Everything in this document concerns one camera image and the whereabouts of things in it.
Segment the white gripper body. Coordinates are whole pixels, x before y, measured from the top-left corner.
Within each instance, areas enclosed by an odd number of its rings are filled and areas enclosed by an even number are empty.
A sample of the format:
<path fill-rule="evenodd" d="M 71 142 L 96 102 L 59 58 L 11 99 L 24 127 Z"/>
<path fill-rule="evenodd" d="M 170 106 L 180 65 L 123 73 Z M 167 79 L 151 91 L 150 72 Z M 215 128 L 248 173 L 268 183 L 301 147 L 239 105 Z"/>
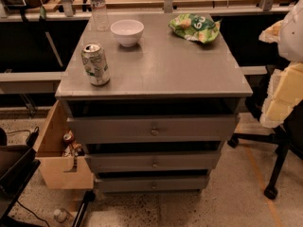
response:
<path fill-rule="evenodd" d="M 303 0 L 299 0 L 283 19 L 278 53 L 288 61 L 303 62 Z"/>

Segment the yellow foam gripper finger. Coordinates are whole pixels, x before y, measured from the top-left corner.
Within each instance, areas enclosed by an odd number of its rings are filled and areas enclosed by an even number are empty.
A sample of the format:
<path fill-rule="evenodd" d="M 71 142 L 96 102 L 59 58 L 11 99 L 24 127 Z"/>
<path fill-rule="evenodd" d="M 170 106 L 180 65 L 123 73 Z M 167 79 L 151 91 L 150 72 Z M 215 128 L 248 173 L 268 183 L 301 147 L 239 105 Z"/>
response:
<path fill-rule="evenodd" d="M 263 30 L 260 33 L 258 39 L 268 44 L 277 43 L 279 40 L 279 31 L 281 28 L 281 24 L 282 24 L 282 20 L 267 27 L 265 30 Z"/>
<path fill-rule="evenodd" d="M 303 100 L 303 63 L 291 62 L 284 70 L 275 69 L 270 77 L 259 122 L 276 128 Z"/>

